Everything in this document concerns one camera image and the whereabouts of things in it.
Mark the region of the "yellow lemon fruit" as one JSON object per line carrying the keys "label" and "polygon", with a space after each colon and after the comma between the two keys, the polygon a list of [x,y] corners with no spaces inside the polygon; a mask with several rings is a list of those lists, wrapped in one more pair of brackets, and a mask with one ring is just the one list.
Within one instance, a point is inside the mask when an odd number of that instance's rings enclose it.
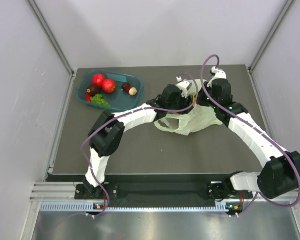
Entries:
{"label": "yellow lemon fruit", "polygon": [[193,108],[195,108],[196,107],[196,103],[197,103],[197,94],[194,94],[193,95],[193,98],[192,98],[192,103],[193,103]]}

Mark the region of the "beige mushroom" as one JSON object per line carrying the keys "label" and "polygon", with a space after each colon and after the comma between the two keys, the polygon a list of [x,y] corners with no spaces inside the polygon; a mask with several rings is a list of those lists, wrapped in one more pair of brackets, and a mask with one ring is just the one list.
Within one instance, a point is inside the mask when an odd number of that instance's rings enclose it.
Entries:
{"label": "beige mushroom", "polygon": [[130,96],[135,96],[138,93],[138,90],[135,87],[131,87],[128,93]]}

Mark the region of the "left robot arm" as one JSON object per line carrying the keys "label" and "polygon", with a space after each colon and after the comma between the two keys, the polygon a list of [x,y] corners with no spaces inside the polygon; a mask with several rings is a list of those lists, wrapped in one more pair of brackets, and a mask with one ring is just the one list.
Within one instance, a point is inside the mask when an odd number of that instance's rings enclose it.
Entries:
{"label": "left robot arm", "polygon": [[89,144],[90,159],[83,184],[92,198],[99,198],[104,191],[105,171],[110,156],[121,143],[123,134],[138,126],[154,123],[167,114],[187,114],[193,107],[189,94],[192,83],[185,80],[176,85],[169,84],[156,98],[141,106],[124,112],[105,111],[94,124],[84,142]]}

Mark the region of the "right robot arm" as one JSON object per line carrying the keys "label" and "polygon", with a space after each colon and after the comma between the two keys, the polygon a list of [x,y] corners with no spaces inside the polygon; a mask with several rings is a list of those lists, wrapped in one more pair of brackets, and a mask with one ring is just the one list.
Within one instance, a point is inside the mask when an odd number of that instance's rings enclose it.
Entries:
{"label": "right robot arm", "polygon": [[261,172],[234,173],[223,185],[224,194],[235,198],[241,191],[252,191],[272,200],[293,190],[300,192],[300,154],[278,145],[242,104],[233,101],[227,79],[201,80],[198,87],[196,103],[213,109],[216,118],[244,142],[262,167]]}

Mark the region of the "green plastic bag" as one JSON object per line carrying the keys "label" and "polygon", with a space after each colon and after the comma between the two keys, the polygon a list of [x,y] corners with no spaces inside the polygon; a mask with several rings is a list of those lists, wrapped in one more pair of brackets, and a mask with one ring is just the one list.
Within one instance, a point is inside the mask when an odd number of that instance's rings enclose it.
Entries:
{"label": "green plastic bag", "polygon": [[202,131],[210,126],[220,126],[223,123],[217,119],[211,107],[195,106],[188,114],[168,113],[166,117],[156,121],[155,127],[163,132],[188,136]]}

